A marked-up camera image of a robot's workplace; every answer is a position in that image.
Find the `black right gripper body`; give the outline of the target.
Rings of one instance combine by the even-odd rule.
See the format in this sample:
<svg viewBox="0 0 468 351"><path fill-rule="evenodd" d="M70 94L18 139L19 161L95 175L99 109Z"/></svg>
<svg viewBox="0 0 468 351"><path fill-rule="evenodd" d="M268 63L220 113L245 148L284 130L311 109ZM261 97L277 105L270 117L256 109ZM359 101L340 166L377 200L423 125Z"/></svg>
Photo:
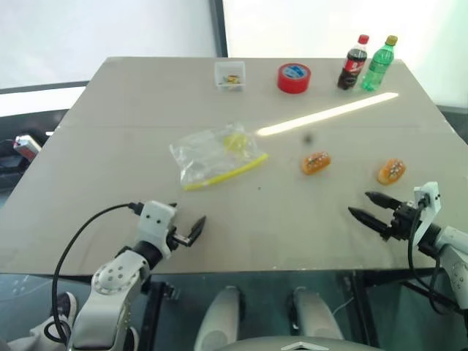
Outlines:
<svg viewBox="0 0 468 351"><path fill-rule="evenodd" d="M381 238L384 241L388 241L390 238L408 241L414 231L412 229L414 223L416 226L420 224L420 212L410 203L402 203L393 212L390 225L384 229Z"/></svg>

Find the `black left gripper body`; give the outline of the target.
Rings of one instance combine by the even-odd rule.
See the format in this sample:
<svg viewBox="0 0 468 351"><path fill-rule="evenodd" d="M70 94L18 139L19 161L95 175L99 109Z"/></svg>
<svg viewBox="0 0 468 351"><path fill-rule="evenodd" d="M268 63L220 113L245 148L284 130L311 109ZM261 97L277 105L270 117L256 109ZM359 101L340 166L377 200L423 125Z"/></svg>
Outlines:
<svg viewBox="0 0 468 351"><path fill-rule="evenodd" d="M175 251L181 244L176 231L176 226L170 224L167 231L166 244L171 252Z"/></svg>

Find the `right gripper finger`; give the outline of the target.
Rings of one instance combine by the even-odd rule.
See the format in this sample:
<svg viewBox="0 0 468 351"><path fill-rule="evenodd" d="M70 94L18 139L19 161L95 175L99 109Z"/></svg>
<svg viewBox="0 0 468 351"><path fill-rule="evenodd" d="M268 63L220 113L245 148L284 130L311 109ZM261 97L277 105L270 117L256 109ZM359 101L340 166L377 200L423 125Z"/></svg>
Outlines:
<svg viewBox="0 0 468 351"><path fill-rule="evenodd" d="M381 192L368 191L365 192L365 195L373 202L373 204L378 205L381 208L396 210L400 206L399 200Z"/></svg>
<svg viewBox="0 0 468 351"><path fill-rule="evenodd" d="M364 224L368 228L379 233L380 235L386 234L388 226L386 225L386 223L378 220L374 215L362 209L353 207L349 207L348 211L352 214L352 216L355 219L357 219L360 223Z"/></svg>

